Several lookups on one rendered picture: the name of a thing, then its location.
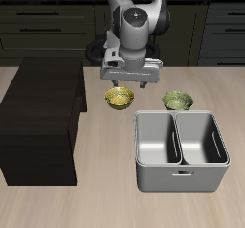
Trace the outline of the green bowl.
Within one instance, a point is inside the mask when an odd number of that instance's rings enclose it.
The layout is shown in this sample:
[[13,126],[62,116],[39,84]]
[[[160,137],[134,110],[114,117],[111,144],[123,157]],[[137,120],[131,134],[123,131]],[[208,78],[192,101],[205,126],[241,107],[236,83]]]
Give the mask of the green bowl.
[[167,92],[162,100],[167,110],[189,110],[194,104],[193,98],[181,91]]

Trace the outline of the white two-bin basket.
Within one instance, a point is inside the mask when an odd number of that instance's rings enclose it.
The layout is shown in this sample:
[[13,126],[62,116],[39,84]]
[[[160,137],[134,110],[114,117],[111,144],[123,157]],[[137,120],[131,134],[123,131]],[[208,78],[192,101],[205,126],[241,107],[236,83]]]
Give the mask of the white two-bin basket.
[[134,136],[142,192],[214,192],[230,165],[210,111],[137,111]]

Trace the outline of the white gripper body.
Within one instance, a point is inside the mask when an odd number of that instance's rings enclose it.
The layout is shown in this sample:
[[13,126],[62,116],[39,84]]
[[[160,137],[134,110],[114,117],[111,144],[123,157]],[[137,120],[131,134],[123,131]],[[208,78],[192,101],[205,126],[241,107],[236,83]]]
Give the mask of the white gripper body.
[[126,70],[123,66],[123,59],[119,59],[117,67],[110,66],[105,60],[102,62],[100,77],[103,80],[122,80],[138,82],[158,82],[160,80],[160,70],[163,62],[159,59],[147,58],[145,65],[136,71]]

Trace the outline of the yellow bowl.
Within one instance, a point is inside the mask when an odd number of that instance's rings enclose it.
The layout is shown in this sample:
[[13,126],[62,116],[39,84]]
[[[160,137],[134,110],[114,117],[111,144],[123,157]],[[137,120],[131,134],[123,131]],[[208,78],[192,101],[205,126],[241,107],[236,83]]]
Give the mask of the yellow bowl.
[[106,91],[104,98],[112,108],[123,110],[132,104],[135,94],[126,87],[113,87]]

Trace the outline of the dark wooden cabinet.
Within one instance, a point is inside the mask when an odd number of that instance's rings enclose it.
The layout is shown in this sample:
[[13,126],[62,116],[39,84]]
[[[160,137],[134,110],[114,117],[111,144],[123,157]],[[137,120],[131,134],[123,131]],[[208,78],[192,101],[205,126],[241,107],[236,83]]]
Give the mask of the dark wooden cabinet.
[[10,186],[75,186],[80,58],[25,58],[0,103],[0,170]]

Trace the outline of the dark kitchen cupboards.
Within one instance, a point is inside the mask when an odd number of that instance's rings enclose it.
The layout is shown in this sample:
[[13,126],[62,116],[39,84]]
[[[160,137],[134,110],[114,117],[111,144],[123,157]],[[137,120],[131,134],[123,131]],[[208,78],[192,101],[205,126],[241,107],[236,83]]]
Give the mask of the dark kitchen cupboards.
[[[229,11],[232,24],[245,22],[245,0],[166,0],[170,27],[153,36],[165,66],[195,66],[208,7]],[[80,57],[110,28],[107,0],[0,0],[0,66],[18,66],[25,57]]]

